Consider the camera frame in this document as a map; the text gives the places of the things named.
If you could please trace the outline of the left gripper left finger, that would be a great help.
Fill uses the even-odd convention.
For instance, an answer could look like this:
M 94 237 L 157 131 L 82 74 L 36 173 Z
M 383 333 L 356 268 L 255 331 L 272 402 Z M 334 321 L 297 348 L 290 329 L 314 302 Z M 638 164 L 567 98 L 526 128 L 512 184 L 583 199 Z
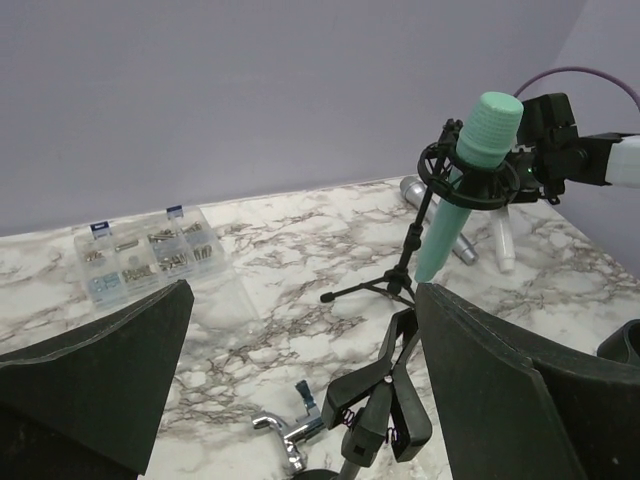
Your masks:
M 4 479 L 146 473 L 194 305 L 176 281 L 1 357 Z

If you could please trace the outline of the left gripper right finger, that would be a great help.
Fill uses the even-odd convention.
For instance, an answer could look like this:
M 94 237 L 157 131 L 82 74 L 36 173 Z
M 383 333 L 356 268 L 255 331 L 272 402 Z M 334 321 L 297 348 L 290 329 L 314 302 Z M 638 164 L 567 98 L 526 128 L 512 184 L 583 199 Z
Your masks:
M 416 315 L 456 479 L 635 479 L 639 366 L 586 354 L 443 286 Z

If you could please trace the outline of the black white-mic stand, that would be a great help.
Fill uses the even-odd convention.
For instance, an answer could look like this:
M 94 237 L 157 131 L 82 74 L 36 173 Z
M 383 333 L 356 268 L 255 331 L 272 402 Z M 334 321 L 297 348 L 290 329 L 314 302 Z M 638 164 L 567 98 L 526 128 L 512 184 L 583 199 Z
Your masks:
M 309 470 L 298 479 L 354 479 L 374 463 L 384 444 L 396 462 L 413 460 L 432 436 L 432 423 L 410 379 L 407 364 L 420 340 L 416 312 L 391 317 L 375 362 L 331 381 L 321 418 L 332 430 L 347 427 L 339 472 Z

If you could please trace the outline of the white microphone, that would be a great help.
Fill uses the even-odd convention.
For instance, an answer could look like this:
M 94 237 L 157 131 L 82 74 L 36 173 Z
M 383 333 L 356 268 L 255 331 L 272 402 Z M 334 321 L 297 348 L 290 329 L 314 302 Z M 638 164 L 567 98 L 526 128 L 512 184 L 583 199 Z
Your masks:
M 495 240 L 496 260 L 501 273 L 515 269 L 516 255 L 509 209 L 507 206 L 491 213 L 491 223 Z

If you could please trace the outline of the grey metal microphone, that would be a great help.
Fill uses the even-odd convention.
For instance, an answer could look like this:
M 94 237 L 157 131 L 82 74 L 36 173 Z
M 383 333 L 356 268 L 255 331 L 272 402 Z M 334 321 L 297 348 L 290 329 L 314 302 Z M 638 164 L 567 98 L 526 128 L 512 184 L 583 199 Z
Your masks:
M 400 181 L 401 196 L 416 209 L 423 203 L 424 195 L 427 191 L 426 185 L 416 176 L 406 176 Z M 432 197 L 425 214 L 425 221 L 430 223 L 436 213 L 438 201 Z M 454 243 L 453 253 L 466 265 L 474 265 L 478 261 L 478 254 L 470 241 L 460 234 Z

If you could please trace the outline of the teal microphone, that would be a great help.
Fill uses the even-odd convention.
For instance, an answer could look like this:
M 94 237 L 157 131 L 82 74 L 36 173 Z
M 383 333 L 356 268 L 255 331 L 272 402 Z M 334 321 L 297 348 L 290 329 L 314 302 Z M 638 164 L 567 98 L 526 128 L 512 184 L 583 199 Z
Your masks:
M 446 263 L 475 208 L 459 198 L 480 199 L 488 194 L 490 179 L 516 138 L 523 111 L 523 104 L 514 96 L 485 92 L 463 122 L 455 144 L 456 163 L 448 175 L 452 187 L 447 195 L 440 197 L 417 258 L 415 280 L 418 283 L 431 281 Z

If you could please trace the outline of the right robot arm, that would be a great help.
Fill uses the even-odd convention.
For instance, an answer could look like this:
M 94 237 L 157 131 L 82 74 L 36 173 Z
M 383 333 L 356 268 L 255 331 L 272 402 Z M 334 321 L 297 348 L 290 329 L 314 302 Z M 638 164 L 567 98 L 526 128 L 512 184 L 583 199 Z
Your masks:
M 518 173 L 515 203 L 560 203 L 567 181 L 592 186 L 639 187 L 639 135 L 581 136 L 564 93 L 523 102 L 516 149 L 508 156 Z

